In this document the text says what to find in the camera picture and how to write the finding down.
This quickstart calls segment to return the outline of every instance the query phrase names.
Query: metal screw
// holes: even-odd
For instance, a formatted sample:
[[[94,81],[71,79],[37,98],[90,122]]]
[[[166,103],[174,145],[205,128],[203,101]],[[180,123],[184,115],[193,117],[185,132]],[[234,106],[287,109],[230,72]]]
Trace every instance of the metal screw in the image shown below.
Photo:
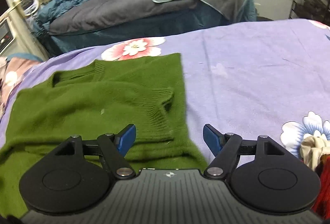
[[[116,173],[120,176],[129,176],[133,174],[133,170],[128,167],[122,167],[117,169]]]
[[[207,173],[211,176],[220,176],[223,173],[223,169],[219,167],[210,167],[207,169]]]

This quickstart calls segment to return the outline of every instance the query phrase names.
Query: sweater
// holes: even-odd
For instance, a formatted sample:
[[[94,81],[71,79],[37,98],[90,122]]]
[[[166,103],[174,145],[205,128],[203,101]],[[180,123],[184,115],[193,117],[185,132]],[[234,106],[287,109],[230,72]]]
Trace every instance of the sweater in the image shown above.
[[[136,171],[206,167],[188,137],[180,54],[96,60],[18,93],[0,150],[0,214],[26,212],[19,179],[56,145],[71,135],[118,133],[128,123],[137,128],[126,155]]]

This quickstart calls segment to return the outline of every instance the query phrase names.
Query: purple bedsheet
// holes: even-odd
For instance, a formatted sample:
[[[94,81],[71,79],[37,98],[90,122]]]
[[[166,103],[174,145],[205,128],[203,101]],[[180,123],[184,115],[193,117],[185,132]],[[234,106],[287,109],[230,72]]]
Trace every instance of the purple bedsheet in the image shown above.
[[[245,22],[166,37],[158,47],[162,55],[182,54],[189,135],[209,162],[213,156],[202,137],[206,123],[245,139],[269,135],[280,143],[285,122],[301,122],[309,111],[330,119],[327,35],[328,28],[295,19]],[[0,121],[0,147],[17,91],[45,81],[54,71],[88,65],[109,47],[69,52],[27,71]]]

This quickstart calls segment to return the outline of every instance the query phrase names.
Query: blue and white flower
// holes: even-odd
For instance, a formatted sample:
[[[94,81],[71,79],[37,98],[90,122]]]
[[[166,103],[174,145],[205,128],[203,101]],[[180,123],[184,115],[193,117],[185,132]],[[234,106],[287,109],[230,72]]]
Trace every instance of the blue and white flower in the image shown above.
[[[322,123],[321,116],[312,111],[303,117],[303,124],[287,122],[283,124],[282,131],[280,140],[284,148],[296,157],[299,156],[301,142],[309,136],[321,137],[330,141],[330,122],[326,120]]]

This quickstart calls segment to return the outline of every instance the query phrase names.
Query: cream cloth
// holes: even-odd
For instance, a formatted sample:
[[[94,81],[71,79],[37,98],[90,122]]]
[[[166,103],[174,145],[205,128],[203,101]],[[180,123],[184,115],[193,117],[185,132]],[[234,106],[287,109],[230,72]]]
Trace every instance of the cream cloth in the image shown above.
[[[309,136],[303,140],[300,147],[300,155],[304,163],[315,171],[324,154],[330,154],[330,141],[321,137]]]

